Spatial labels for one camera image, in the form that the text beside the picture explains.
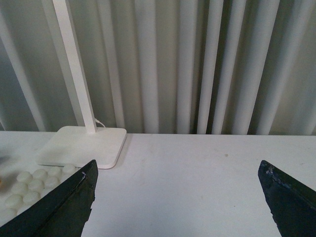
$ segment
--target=lamp base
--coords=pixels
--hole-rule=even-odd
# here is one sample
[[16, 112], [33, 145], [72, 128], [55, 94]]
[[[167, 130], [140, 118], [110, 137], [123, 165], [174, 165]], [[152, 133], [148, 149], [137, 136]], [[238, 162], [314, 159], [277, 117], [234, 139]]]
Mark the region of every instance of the lamp base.
[[36, 162], [57, 166], [71, 163], [83, 167], [95, 159], [99, 169], [110, 169], [115, 166], [125, 139], [123, 128], [98, 127], [96, 133], [89, 134], [85, 127], [62, 127], [39, 150]]

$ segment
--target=white table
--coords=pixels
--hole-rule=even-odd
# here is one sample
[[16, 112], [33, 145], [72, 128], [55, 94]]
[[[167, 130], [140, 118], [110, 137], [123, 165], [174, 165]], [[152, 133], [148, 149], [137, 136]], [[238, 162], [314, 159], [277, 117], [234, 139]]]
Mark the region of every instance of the white table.
[[[53, 135], [0, 132], [1, 200]], [[99, 171], [82, 236], [279, 237], [262, 159], [316, 190], [316, 137], [128, 134], [117, 165]]]

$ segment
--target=white tabletop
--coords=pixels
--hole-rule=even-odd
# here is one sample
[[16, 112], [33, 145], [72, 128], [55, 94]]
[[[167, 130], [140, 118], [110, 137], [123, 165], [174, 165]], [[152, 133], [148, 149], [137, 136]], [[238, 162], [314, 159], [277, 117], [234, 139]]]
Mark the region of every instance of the white tabletop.
[[[54, 133], [0, 132], [1, 199]], [[128, 134], [99, 170], [82, 236], [279, 237], [257, 176], [262, 159], [316, 190], [316, 137]]]

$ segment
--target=white curtain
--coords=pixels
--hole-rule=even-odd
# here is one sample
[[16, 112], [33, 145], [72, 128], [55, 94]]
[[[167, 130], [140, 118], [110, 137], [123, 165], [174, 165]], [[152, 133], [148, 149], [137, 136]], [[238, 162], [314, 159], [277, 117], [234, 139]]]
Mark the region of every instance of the white curtain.
[[[316, 0], [69, 0], [95, 117], [316, 134]], [[0, 130], [83, 126], [51, 0], [0, 0]]]

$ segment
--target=white desk lamp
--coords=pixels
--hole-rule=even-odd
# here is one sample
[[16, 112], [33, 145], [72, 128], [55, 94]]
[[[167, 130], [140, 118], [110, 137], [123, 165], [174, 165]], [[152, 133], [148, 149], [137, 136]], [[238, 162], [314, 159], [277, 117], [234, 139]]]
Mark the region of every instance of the white desk lamp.
[[123, 147], [126, 130], [98, 128], [91, 106], [73, 19], [67, 0], [53, 0], [61, 35], [64, 41], [85, 127], [62, 127], [37, 154], [40, 165], [72, 163], [83, 167], [95, 159], [98, 168], [115, 166]]

